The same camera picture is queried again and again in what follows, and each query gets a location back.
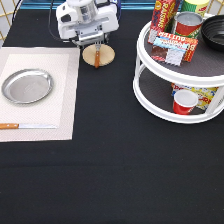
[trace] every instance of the red cup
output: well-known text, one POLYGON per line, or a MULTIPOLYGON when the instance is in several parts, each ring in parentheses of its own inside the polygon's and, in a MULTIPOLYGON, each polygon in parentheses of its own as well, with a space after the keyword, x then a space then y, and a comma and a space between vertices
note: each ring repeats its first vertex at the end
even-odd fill
POLYGON ((182 89, 174 94, 173 111, 176 114, 188 115, 198 104, 198 95, 182 89))

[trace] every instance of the snack package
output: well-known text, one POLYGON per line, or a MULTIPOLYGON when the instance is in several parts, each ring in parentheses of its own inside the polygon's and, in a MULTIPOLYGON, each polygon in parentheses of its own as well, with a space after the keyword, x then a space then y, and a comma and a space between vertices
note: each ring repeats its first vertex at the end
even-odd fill
POLYGON ((178 40, 178 41, 182 41, 183 43, 188 44, 187 52, 184 55, 184 61, 188 61, 188 62, 191 61, 191 59, 194 55, 195 49, 197 47, 197 44, 198 44, 198 40, 174 35, 174 34, 171 34, 171 33, 165 33, 165 32, 159 32, 158 36, 167 37, 171 40, 178 40))
POLYGON ((172 19, 176 15, 180 0, 157 0, 152 15, 148 43, 153 44, 159 31, 171 31, 172 19))
POLYGON ((180 66, 187 48, 188 44, 182 41, 156 37, 152 47, 151 58, 156 61, 180 66))
POLYGON ((202 109, 202 110, 206 110, 210 104, 210 102, 212 101, 212 98, 214 97, 215 93, 218 90, 218 87, 213 87, 213 88, 196 88, 196 87, 189 87, 189 86, 184 86, 184 85, 179 85, 179 84, 174 84, 172 83, 172 96, 174 96, 174 94, 181 89, 187 89, 187 90, 191 90, 194 93, 197 93, 199 96, 199 101, 198 101, 198 105, 196 107, 202 109))

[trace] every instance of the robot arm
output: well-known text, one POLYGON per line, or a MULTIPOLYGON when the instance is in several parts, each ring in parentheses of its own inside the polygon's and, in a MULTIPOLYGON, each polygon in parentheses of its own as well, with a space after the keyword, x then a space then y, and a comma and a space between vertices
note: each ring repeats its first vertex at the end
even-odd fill
POLYGON ((114 4, 97 8, 94 0, 66 0, 56 10, 59 35, 80 46, 104 42, 119 27, 116 13, 114 4))

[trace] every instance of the knife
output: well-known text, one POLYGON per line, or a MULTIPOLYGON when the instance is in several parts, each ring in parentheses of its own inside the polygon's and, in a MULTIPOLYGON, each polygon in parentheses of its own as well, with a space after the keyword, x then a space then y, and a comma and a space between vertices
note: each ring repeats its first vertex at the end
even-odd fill
POLYGON ((57 128, 55 125, 50 124, 14 124, 14 123, 6 123, 0 124, 0 129, 46 129, 46 128, 57 128))

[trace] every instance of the orange knife handle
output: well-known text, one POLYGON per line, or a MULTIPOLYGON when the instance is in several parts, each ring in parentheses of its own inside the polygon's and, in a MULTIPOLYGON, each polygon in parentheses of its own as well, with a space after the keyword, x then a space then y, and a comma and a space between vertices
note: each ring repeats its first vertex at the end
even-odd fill
POLYGON ((99 68, 99 66, 100 66, 100 51, 96 51, 95 68, 99 68))
POLYGON ((17 129, 19 124, 0 124, 0 129, 17 129))

